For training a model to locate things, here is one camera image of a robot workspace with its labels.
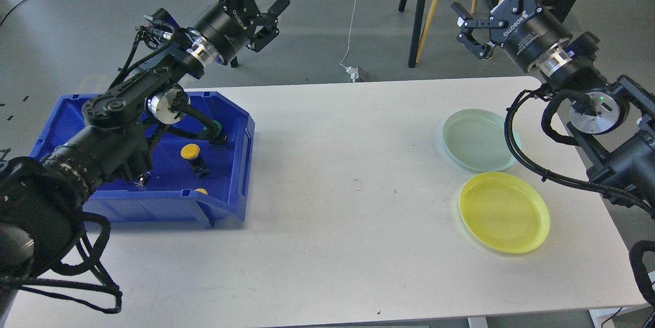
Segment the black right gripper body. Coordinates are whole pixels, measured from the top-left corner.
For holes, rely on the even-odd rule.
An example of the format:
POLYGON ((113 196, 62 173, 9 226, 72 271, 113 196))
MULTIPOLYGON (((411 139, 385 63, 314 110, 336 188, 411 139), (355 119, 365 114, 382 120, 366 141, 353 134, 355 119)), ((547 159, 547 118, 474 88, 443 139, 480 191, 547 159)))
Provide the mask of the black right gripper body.
POLYGON ((501 0, 491 10, 490 16, 494 21, 503 21, 503 27, 490 30, 490 42, 501 47, 527 73, 554 45, 566 46, 572 34, 542 7, 540 0, 521 0, 521 4, 519 13, 512 13, 510 0, 501 0))

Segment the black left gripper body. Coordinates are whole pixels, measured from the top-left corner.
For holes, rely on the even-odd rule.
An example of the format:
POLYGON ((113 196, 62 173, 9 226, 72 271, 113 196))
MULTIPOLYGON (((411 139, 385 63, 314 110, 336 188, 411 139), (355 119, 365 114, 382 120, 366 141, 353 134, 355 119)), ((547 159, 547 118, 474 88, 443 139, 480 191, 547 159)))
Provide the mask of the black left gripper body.
POLYGON ((260 29, 252 26, 260 13, 255 0, 219 0, 209 6, 192 25, 192 54, 203 65, 236 65, 237 53, 260 29))

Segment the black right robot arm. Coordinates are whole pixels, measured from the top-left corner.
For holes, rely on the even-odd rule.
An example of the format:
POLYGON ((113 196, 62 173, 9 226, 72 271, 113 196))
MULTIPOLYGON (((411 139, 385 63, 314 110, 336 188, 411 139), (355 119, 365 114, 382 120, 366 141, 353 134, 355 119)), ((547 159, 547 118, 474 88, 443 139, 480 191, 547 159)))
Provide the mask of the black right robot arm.
POLYGON ((612 204, 637 206, 653 216, 653 94, 626 75, 613 83, 594 67, 598 39, 573 38, 547 10, 544 0, 500 0, 486 18, 474 18, 453 3, 458 41, 479 59, 501 48, 525 73, 538 69, 543 84, 519 93, 507 110, 505 141, 510 153, 543 181, 596 192, 612 204), (540 127, 555 142, 578 146, 592 163, 587 180, 544 168, 518 147, 514 116, 528 98, 547 102, 540 127))

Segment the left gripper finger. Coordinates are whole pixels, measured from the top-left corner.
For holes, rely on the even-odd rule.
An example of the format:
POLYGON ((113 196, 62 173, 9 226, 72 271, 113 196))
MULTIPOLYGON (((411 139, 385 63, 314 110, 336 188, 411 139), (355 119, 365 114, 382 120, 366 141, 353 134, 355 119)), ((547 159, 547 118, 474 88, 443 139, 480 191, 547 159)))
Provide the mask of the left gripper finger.
POLYGON ((290 0, 276 0, 266 13, 260 13, 252 20, 252 26, 260 27, 253 36, 248 39, 249 43, 247 48, 254 52, 260 52, 265 48, 273 39, 275 39, 280 30, 277 27, 278 17, 289 6, 290 0))

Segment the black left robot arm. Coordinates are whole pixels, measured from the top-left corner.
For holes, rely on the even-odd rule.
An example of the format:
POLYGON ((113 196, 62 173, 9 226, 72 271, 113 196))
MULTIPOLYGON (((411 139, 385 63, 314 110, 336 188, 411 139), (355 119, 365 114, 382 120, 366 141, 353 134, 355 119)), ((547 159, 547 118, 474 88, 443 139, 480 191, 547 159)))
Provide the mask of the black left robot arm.
POLYGON ((199 79, 213 62, 236 67, 242 48, 259 52, 278 36, 289 0, 259 10, 255 0, 217 0, 182 28, 165 9, 146 16, 110 87, 80 109, 84 128, 42 159, 2 161, 2 315, 19 291, 73 301, 40 287, 122 292, 101 263, 111 226, 84 203, 103 184, 146 181, 164 135, 226 147, 227 125, 192 106, 179 81, 199 79))

